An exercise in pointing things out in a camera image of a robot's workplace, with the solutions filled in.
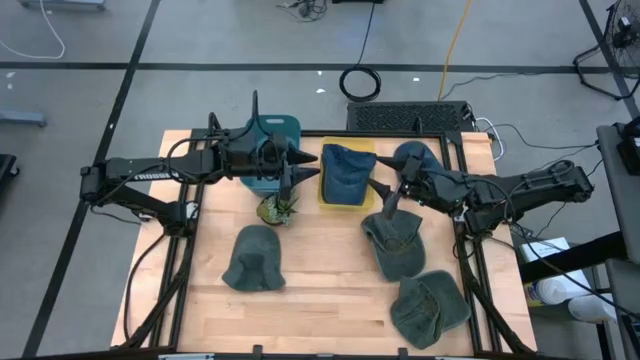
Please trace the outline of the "black beam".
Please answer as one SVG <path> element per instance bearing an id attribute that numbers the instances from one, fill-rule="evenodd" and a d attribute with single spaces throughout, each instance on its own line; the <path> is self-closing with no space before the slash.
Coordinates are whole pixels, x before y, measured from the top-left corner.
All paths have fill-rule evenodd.
<path id="1" fill-rule="evenodd" d="M 628 259 L 628 251 L 620 231 L 545 257 L 533 247 L 534 244 L 528 242 L 525 245 L 534 255 L 534 260 L 519 266 L 520 277 L 524 283 L 568 274 L 599 265 L 608 259 Z"/>

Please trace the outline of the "black floor fan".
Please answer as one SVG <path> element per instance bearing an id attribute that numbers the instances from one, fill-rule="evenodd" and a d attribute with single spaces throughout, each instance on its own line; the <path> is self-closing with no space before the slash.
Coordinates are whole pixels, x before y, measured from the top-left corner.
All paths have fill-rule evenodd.
<path id="1" fill-rule="evenodd" d="M 572 64 L 582 85 L 621 101 L 633 97 L 640 88 L 640 0 L 612 0 L 606 13 L 605 27 L 596 35 L 596 44 L 576 55 Z M 626 94 L 612 93 L 587 80 L 581 64 L 596 54 L 603 55 L 608 69 L 614 76 L 635 81 Z"/>

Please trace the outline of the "black perforated metal box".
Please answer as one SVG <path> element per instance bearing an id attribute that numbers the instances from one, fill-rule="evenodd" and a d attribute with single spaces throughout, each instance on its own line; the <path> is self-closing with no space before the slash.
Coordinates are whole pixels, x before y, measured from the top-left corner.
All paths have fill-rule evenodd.
<path id="1" fill-rule="evenodd" d="M 347 106 L 347 129 L 378 132 L 472 132 L 475 116 L 466 101 L 369 102 Z"/>

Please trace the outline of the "black chair base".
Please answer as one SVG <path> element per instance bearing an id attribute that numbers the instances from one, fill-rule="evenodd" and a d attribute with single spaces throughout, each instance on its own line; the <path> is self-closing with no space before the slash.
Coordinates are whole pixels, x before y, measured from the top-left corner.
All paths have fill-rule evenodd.
<path id="1" fill-rule="evenodd" d="M 11 154 L 0 154 L 0 193 L 20 174 L 17 157 Z"/>

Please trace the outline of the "blue denim cap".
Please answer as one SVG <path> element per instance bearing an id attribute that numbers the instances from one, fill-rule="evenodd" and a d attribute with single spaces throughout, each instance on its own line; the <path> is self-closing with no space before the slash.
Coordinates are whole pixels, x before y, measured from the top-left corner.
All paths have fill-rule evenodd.
<path id="1" fill-rule="evenodd" d="M 376 164 L 372 152 L 326 144 L 322 152 L 322 198 L 328 204 L 360 206 L 365 201 L 368 179 Z"/>
<path id="2" fill-rule="evenodd" d="M 408 157 L 422 158 L 421 171 L 433 170 L 442 172 L 445 170 L 431 149 L 420 141 L 405 142 L 397 147 L 393 154 L 393 159 L 398 161 L 405 161 Z"/>

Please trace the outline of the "white box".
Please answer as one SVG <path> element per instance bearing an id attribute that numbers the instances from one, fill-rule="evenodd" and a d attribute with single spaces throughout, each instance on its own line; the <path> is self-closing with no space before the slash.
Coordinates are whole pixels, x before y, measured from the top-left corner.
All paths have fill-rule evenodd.
<path id="1" fill-rule="evenodd" d="M 530 241 L 519 247 L 525 262 L 535 261 L 540 257 L 547 257 L 570 248 L 564 237 L 549 240 Z"/>

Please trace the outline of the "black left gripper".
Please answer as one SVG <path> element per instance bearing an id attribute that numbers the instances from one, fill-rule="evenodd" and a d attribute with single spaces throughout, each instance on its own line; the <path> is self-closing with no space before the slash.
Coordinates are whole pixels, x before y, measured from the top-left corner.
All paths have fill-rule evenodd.
<path id="1" fill-rule="evenodd" d="M 258 140 L 256 150 L 253 153 L 253 158 L 261 163 L 267 160 L 266 148 L 273 147 L 272 137 L 267 135 L 257 136 Z M 301 165 L 312 163 L 318 160 L 316 155 L 307 153 L 296 148 L 293 145 L 288 147 L 288 163 L 293 165 Z M 291 168 L 291 182 L 301 183 L 305 180 L 312 178 L 320 173 L 318 168 L 307 167 L 292 167 Z M 240 178 L 240 182 L 255 196 L 266 198 L 270 195 L 274 195 L 279 189 L 279 180 L 273 175 L 262 175 L 260 178 L 257 176 L 244 176 Z"/>

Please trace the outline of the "yellow translucent plastic bin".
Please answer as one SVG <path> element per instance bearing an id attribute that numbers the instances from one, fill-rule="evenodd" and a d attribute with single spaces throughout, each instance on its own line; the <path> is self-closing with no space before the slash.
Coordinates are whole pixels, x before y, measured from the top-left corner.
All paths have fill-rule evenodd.
<path id="1" fill-rule="evenodd" d="M 360 138 L 360 137 L 324 137 L 321 142 L 320 180 L 318 185 L 318 202 L 319 202 L 320 208 L 328 211 L 356 211 L 356 212 L 368 211 L 374 204 L 374 190 L 369 185 L 367 186 L 365 201 L 360 206 L 328 204 L 323 200 L 322 194 L 321 194 L 322 175 L 323 175 L 322 152 L 323 152 L 323 146 L 326 144 L 338 144 L 338 145 L 347 147 L 351 150 L 362 151 L 362 152 L 372 152 L 375 154 L 375 146 L 373 144 L 373 141 L 368 138 Z"/>

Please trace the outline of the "white paper towel roll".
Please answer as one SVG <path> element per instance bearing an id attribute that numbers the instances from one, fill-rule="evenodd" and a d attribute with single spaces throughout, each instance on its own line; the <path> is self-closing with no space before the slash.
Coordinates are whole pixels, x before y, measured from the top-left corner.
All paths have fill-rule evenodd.
<path id="1" fill-rule="evenodd" d="M 532 284 L 531 299 L 540 306 L 557 305 L 564 301 L 590 294 L 591 286 L 581 271 L 566 276 L 558 275 Z"/>

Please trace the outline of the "black device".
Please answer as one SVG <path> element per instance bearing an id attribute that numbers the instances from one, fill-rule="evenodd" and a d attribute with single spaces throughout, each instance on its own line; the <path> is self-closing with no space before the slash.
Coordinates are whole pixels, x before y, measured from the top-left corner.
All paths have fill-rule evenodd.
<path id="1" fill-rule="evenodd" d="M 617 124 L 617 130 L 621 161 L 630 175 L 640 176 L 640 115 L 627 124 Z"/>

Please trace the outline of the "grey furniture foot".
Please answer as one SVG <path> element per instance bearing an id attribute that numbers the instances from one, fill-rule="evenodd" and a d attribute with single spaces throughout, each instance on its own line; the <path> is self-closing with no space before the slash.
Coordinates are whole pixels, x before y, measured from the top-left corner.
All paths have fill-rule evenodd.
<path id="1" fill-rule="evenodd" d="M 0 109 L 0 123 L 34 125 L 38 127 L 47 126 L 46 118 L 41 113 L 2 109 Z"/>

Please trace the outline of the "grey furniture base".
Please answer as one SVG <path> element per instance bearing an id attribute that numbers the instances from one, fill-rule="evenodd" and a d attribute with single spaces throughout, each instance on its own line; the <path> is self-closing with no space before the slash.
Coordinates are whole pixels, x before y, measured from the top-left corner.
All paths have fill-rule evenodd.
<path id="1" fill-rule="evenodd" d="M 98 11 L 104 11 L 106 9 L 105 0 L 15 0 L 24 8 L 30 8 L 31 6 L 47 7 L 84 7 L 94 8 Z"/>

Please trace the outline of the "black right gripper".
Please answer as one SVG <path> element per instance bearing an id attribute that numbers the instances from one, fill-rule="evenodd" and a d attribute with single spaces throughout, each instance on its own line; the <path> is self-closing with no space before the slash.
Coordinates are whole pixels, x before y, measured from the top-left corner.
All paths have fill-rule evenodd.
<path id="1" fill-rule="evenodd" d="M 400 183 L 395 191 L 373 178 L 367 180 L 383 202 L 383 214 L 391 219 L 401 198 L 415 201 L 453 218 L 460 214 L 460 195 L 455 178 L 447 172 L 421 171 L 421 159 L 408 156 L 404 160 L 377 156 L 376 160 L 400 173 Z"/>

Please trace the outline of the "potted succulent plant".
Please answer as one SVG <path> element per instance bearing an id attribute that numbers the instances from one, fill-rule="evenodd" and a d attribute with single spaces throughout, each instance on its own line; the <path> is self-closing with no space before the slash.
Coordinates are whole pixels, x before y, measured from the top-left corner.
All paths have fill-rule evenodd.
<path id="1" fill-rule="evenodd" d="M 294 205 L 297 201 L 297 197 L 282 200 L 277 194 L 273 194 L 260 202 L 256 208 L 256 214 L 268 225 L 288 226 L 291 222 L 292 215 L 296 213 Z"/>

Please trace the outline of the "dark green cap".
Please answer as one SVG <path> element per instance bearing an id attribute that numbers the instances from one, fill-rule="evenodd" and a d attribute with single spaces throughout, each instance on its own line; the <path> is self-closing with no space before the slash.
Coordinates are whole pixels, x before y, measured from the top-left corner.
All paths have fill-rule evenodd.
<path id="1" fill-rule="evenodd" d="M 280 290 L 286 284 L 281 256 L 280 240 L 274 230 L 263 225 L 246 226 L 237 235 L 222 280 L 240 292 Z"/>
<path id="2" fill-rule="evenodd" d="M 426 349 L 471 315 L 452 275 L 444 270 L 400 280 L 390 308 L 392 324 L 415 348 Z"/>
<path id="3" fill-rule="evenodd" d="M 412 212 L 397 210 L 388 219 L 383 213 L 370 214 L 361 222 L 376 263 L 388 282 L 414 277 L 425 267 L 426 253 L 420 236 L 422 218 Z"/>

